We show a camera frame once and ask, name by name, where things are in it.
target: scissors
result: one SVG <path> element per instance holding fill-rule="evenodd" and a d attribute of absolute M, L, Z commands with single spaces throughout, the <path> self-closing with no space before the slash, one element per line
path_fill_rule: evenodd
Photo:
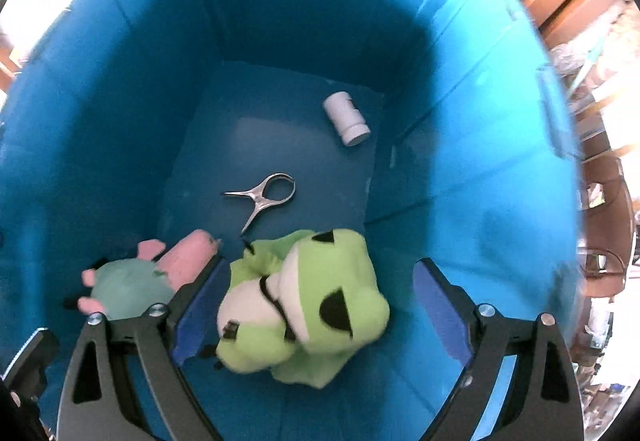
<path fill-rule="evenodd" d="M 281 199 L 279 201 L 274 201 L 273 199 L 268 199 L 264 196 L 264 192 L 269 186 L 269 183 L 271 183 L 271 181 L 273 181 L 274 179 L 285 179 L 293 185 L 291 193 L 286 198 Z M 246 222 L 246 224 L 244 225 L 244 228 L 240 232 L 240 235 L 244 235 L 246 229 L 255 219 L 256 215 L 258 215 L 263 210 L 270 208 L 272 206 L 284 205 L 284 203 L 286 203 L 293 197 L 294 193 L 296 193 L 295 180 L 289 174 L 283 174 L 282 172 L 278 172 L 276 174 L 271 174 L 267 179 L 265 179 L 257 187 L 252 188 L 251 190 L 247 190 L 246 192 L 223 192 L 222 195 L 230 196 L 230 197 L 248 197 L 249 199 L 252 199 L 254 201 L 255 203 L 254 212 L 252 212 L 252 214 L 249 216 L 249 220 Z"/>

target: green frog plush toy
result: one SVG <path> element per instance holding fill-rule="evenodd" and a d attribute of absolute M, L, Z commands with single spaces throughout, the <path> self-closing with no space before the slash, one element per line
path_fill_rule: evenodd
<path fill-rule="evenodd" d="M 247 244 L 231 264 L 216 354 L 237 373 L 270 368 L 279 381 L 321 389 L 388 319 L 364 237 L 300 230 Z"/>

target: pink pig plush toy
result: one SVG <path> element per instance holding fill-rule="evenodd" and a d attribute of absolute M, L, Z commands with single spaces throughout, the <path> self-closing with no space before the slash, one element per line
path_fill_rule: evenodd
<path fill-rule="evenodd" d="M 218 252 L 218 241 L 204 230 L 195 230 L 154 261 L 165 247 L 158 239 L 142 241 L 135 259 L 84 270 L 82 283 L 93 289 L 91 297 L 78 299 L 78 309 L 118 320 L 140 316 L 152 304 L 166 304 L 184 284 L 196 279 Z"/>

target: brown plastic chair back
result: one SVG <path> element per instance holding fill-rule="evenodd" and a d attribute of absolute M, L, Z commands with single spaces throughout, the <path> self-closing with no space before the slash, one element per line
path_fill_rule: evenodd
<path fill-rule="evenodd" d="M 602 155 L 582 164 L 584 182 L 600 183 L 604 203 L 582 211 L 586 247 L 591 255 L 603 255 L 605 271 L 587 268 L 586 296 L 611 297 L 625 287 L 626 270 L 631 263 L 634 224 L 631 195 L 622 175 L 622 164 L 615 156 Z"/>

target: blue container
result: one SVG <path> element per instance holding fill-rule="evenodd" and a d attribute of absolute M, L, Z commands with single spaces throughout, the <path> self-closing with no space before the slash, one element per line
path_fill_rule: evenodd
<path fill-rule="evenodd" d="M 322 110 L 339 90 L 372 130 L 354 148 Z M 417 440 L 461 371 L 414 298 L 425 256 L 475 301 L 513 317 L 550 311 L 571 331 L 578 150 L 519 0 L 74 0 L 2 119 L 0 365 L 37 326 L 59 336 L 49 423 L 82 325 L 62 297 L 81 270 L 195 228 L 236 258 L 249 208 L 220 192 L 273 172 L 296 179 L 296 197 L 251 238 L 363 232 L 392 315 L 322 391 L 188 361 L 225 439 Z M 506 359 L 477 439 L 512 368 Z"/>

